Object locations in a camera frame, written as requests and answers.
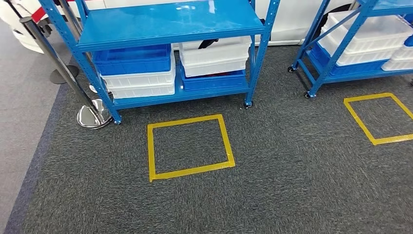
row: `shelf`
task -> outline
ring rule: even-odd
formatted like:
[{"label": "shelf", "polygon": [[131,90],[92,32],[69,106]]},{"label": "shelf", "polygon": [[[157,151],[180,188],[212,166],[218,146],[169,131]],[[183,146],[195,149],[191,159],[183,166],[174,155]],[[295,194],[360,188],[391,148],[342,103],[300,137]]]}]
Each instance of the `shelf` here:
[{"label": "shelf", "polygon": [[[368,0],[357,0],[361,5]],[[413,14],[412,0],[379,0],[369,16],[389,16]]]},{"label": "shelf", "polygon": [[194,99],[200,99],[200,98],[212,98],[212,97],[232,95],[232,94],[242,94],[242,93],[247,93],[249,91],[250,91],[250,88],[248,87],[248,83],[246,80],[245,80],[245,83],[239,87],[185,91],[183,89],[179,65],[177,65],[174,95],[114,99],[113,105],[115,109],[121,110],[121,109],[135,108],[135,107],[141,107],[141,106],[164,104],[164,103],[170,103],[170,102],[194,100]]},{"label": "shelf", "polygon": [[261,34],[246,0],[198,0],[91,10],[78,42],[82,52]]},{"label": "shelf", "polygon": [[[310,59],[311,63],[313,64],[314,68],[320,74],[323,71],[323,66],[317,61],[317,59],[315,59],[312,56],[310,51],[307,51],[306,54],[308,58]],[[406,74],[412,74],[412,73],[413,73],[413,70],[400,70],[400,71],[377,70],[373,72],[366,72],[366,73],[360,73],[360,74],[342,75],[342,76],[334,76],[334,77],[327,76],[323,83],[326,84],[326,83],[336,83],[336,82],[352,81],[352,80],[359,80],[359,79],[400,76],[400,75],[406,75]]]}]

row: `yellow floor tape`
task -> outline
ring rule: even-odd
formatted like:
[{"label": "yellow floor tape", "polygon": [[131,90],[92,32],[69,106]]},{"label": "yellow floor tape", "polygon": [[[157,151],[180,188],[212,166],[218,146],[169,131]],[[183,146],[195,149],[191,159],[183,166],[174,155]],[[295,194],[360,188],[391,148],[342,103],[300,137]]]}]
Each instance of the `yellow floor tape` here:
[{"label": "yellow floor tape", "polygon": [[[202,167],[179,170],[179,171],[159,173],[159,174],[156,173],[155,152],[154,152],[154,146],[153,146],[153,129],[154,128],[169,127],[169,126],[174,126],[174,125],[195,123],[195,122],[208,121],[208,120],[214,120],[214,119],[217,119],[219,122],[228,161],[216,163],[212,165],[207,165],[207,166],[202,166]],[[190,174],[208,172],[208,171],[213,171],[213,170],[235,166],[234,156],[232,155],[231,145],[229,144],[228,134],[226,133],[224,118],[221,114],[148,124],[148,154],[149,154],[148,160],[149,160],[149,181],[150,182],[152,182],[154,179],[169,179],[169,178],[174,178],[178,176],[187,176]]]},{"label": "yellow floor tape", "polygon": [[393,142],[399,142],[399,141],[405,141],[405,140],[412,140],[413,139],[413,134],[401,135],[401,136],[392,136],[392,137],[385,137],[385,138],[374,138],[373,137],[373,135],[367,129],[366,125],[364,125],[364,123],[358,117],[358,115],[356,114],[354,109],[351,107],[350,102],[370,100],[370,99],[376,99],[376,98],[392,98],[403,109],[403,111],[406,112],[407,115],[409,115],[410,118],[413,119],[412,112],[394,94],[391,94],[391,93],[372,94],[372,95],[365,95],[365,96],[359,96],[359,97],[345,98],[344,99],[344,105],[350,111],[351,115],[356,120],[357,124],[359,124],[360,128],[364,131],[367,138],[373,143],[373,145],[393,143]]}]

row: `stacked crates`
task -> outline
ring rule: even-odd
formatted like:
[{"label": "stacked crates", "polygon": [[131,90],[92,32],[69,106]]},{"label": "stacked crates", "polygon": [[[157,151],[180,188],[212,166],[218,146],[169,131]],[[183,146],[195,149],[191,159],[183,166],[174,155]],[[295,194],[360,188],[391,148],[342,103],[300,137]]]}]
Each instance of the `stacked crates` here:
[{"label": "stacked crates", "polygon": [[[329,13],[321,33],[328,31],[352,12]],[[357,16],[352,17],[315,44],[311,54],[321,65],[327,65]],[[400,16],[367,18],[338,59],[330,75],[349,75],[379,70],[412,34],[413,28]]]},{"label": "stacked crates", "polygon": [[214,40],[208,47],[199,49],[202,43],[191,41],[179,44],[184,89],[242,86],[245,83],[250,36]]},{"label": "stacked crates", "polygon": [[392,58],[381,67],[384,71],[413,69],[413,36],[406,40]]},{"label": "stacked crates", "polygon": [[175,57],[170,44],[97,51],[93,62],[113,98],[175,93]]}]

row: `shelving unit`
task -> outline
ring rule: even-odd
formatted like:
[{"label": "shelving unit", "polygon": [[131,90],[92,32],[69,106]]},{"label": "shelving unit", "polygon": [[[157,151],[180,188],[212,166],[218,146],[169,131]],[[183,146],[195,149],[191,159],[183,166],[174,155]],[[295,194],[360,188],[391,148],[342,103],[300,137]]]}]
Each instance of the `shelving unit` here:
[{"label": "shelving unit", "polygon": [[[405,75],[405,74],[413,74],[413,70],[402,70],[402,71],[383,71],[377,70],[373,72],[366,72],[366,73],[359,73],[355,75],[341,75],[341,76],[330,76],[330,71],[335,66],[337,60],[343,54],[344,50],[353,39],[354,35],[357,33],[359,28],[363,25],[368,17],[376,17],[376,16],[387,16],[387,15],[404,15],[404,14],[412,14],[413,13],[413,3],[412,0],[398,0],[397,3],[391,4],[384,4],[380,3],[380,0],[357,0],[361,6],[348,17],[343,19],[341,22],[336,24],[334,27],[327,30],[325,33],[321,34],[316,39],[312,40],[314,37],[316,30],[321,22],[321,19],[324,15],[324,12],[328,6],[330,0],[323,0],[319,11],[310,27],[310,30],[305,38],[304,44],[301,46],[299,53],[297,55],[296,60],[293,62],[291,67],[288,68],[290,73],[297,70],[298,66],[300,66],[304,73],[307,75],[309,81],[312,84],[310,90],[305,93],[306,98],[313,98],[316,96],[316,92],[318,89],[327,83],[335,83],[335,82],[343,82],[343,81],[351,81],[351,80],[359,80],[359,79],[369,79],[369,78],[378,78],[378,77],[390,77],[390,76],[398,76],[398,75]],[[310,53],[309,48],[314,45],[317,41],[325,37],[327,34],[332,32],[334,29],[345,23],[347,20],[351,19],[351,17],[355,16],[357,13],[356,20],[354,21],[353,25],[350,27],[347,35],[344,37],[341,44],[338,46],[335,53],[331,56],[330,60],[328,61],[327,65],[323,67],[315,57],[313,57]],[[311,61],[312,65],[318,72],[319,76],[317,78],[313,77],[310,71],[307,68],[307,65],[303,62],[303,57],[307,56]]]},{"label": "shelving unit", "polygon": [[[56,26],[79,66],[114,118],[121,123],[118,110],[169,102],[245,93],[244,104],[252,106],[252,97],[263,64],[271,28],[280,0],[271,0],[265,23],[254,12],[255,0],[198,0],[180,3],[89,10],[84,0],[76,0],[83,32],[76,41],[52,0],[39,0]],[[255,57],[254,37],[261,35]],[[251,36],[251,76],[241,87],[185,91],[176,69],[175,94],[111,100],[102,79],[88,63],[85,53],[194,40]]]}]

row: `carpet floor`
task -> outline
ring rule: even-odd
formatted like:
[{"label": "carpet floor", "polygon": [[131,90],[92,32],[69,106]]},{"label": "carpet floor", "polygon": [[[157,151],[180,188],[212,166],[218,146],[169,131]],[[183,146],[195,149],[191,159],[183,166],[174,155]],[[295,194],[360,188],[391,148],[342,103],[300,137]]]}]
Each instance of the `carpet floor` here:
[{"label": "carpet floor", "polygon": [[[80,105],[68,90],[27,209],[20,221],[12,213],[6,231],[413,233],[413,141],[374,146],[343,104],[390,92],[413,110],[410,77],[325,85],[305,99],[287,72],[297,51],[268,49],[250,109],[244,95],[171,103],[123,110],[121,125],[89,131],[77,124]],[[413,134],[413,120],[391,100],[353,108],[377,138]],[[147,125],[213,114],[224,117],[236,166],[150,183]],[[153,134],[157,172],[226,161],[217,121]]]}]

